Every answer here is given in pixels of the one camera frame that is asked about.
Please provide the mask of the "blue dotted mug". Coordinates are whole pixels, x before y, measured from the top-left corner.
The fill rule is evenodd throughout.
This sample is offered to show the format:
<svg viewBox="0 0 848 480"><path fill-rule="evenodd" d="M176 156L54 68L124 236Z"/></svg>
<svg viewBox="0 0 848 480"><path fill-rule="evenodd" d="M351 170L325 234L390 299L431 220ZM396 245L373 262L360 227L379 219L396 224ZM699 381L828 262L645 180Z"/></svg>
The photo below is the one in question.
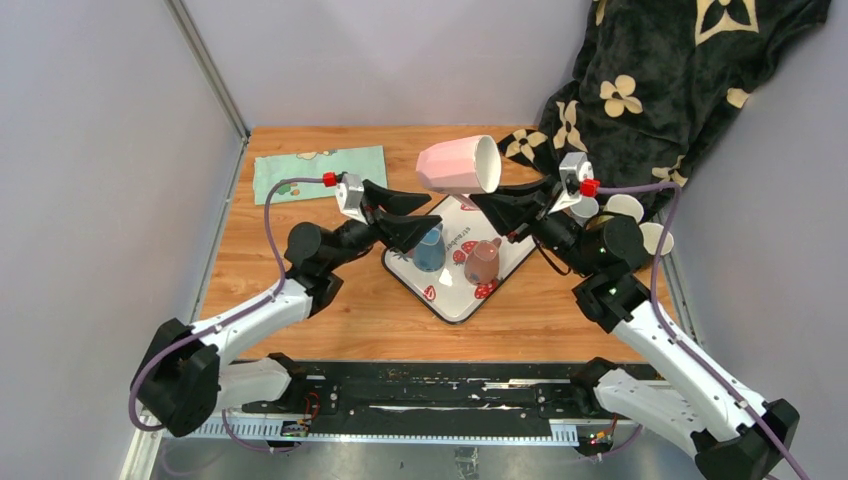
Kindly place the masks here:
<svg viewBox="0 0 848 480"><path fill-rule="evenodd" d="M427 232L414 248L413 264L422 272L436 272L444 267L445 258L443 224L439 223Z"/></svg>

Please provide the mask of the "light pink faceted mug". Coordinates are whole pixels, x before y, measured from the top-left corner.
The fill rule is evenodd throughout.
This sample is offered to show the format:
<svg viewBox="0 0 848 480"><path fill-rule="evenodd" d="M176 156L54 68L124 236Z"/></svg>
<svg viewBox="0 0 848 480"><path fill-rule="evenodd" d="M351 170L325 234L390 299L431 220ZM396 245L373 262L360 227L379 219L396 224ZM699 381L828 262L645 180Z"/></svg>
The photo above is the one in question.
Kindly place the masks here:
<svg viewBox="0 0 848 480"><path fill-rule="evenodd" d="M416 174L419 183L433 192L489 194L501 180L501 155L489 135L444 141L419 154Z"/></svg>

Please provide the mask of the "yellow-green faceted mug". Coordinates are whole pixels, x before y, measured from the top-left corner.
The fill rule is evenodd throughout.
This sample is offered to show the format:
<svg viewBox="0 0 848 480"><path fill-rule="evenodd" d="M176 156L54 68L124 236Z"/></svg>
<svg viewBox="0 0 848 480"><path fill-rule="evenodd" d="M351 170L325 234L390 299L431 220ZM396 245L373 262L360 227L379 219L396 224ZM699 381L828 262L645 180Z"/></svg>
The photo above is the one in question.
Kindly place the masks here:
<svg viewBox="0 0 848 480"><path fill-rule="evenodd" d="M644 208L632 195L615 194L610 196L602 207L599 221L603 223L619 216L631 217L636 224L640 224L644 217Z"/></svg>

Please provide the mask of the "black glossy mug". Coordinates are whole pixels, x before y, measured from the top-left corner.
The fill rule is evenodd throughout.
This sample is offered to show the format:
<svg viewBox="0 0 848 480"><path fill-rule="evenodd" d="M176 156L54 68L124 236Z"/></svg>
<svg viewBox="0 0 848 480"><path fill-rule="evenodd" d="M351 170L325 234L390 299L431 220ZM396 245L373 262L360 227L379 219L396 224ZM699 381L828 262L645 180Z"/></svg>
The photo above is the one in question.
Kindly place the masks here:
<svg viewBox="0 0 848 480"><path fill-rule="evenodd" d="M675 239L670 231L665 231L664 226L655 222L645 222L639 225L643 237L645 251L653 256L668 255L675 246Z"/></svg>

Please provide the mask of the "grey-blue small mug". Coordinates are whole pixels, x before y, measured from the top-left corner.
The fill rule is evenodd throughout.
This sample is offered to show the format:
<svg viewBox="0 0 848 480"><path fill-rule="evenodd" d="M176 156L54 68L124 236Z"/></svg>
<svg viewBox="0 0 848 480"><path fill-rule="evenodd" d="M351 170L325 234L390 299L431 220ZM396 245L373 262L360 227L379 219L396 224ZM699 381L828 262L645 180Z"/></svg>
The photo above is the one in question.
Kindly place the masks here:
<svg viewBox="0 0 848 480"><path fill-rule="evenodd" d="M580 226L585 226L599 211L600 206L594 197L582 197L567 208L568 215Z"/></svg>

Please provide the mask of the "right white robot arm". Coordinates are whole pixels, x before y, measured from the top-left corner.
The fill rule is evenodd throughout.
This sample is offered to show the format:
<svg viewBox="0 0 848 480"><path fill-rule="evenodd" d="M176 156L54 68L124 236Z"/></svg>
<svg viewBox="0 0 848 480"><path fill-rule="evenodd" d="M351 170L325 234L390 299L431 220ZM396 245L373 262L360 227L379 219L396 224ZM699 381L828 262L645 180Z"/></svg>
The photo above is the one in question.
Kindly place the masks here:
<svg viewBox="0 0 848 480"><path fill-rule="evenodd" d="M582 314L641 354L669 383L644 386L610 361L589 361L571 403L584 417L603 410L623 415L689 455L707 479L767 479L792 462L800 416L786 400L769 401L713 360L660 304L654 283L635 275L656 267L669 238L640 215L614 205L642 186L604 187L598 181L551 181L501 187L472 201L495 230L511 240L532 238L581 282Z"/></svg>

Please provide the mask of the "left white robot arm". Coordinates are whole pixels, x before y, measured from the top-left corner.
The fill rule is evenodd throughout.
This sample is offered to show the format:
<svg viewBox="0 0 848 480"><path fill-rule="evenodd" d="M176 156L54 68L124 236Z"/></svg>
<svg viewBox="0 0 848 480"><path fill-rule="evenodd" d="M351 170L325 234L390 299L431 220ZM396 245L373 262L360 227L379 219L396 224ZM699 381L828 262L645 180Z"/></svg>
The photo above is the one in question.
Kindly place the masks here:
<svg viewBox="0 0 848 480"><path fill-rule="evenodd" d="M215 414L260 401L283 413L298 411L307 390L299 365L280 353L246 363L237 357L329 306L343 285L335 269L366 256L376 244L408 253L442 220L418 214L431 199L425 193L390 190L351 173L329 172L318 182L334 190L345 222L333 230L300 222L281 251L266 203L264 228L278 280L221 315L159 326L130 384L128 410L136 428L183 437Z"/></svg>

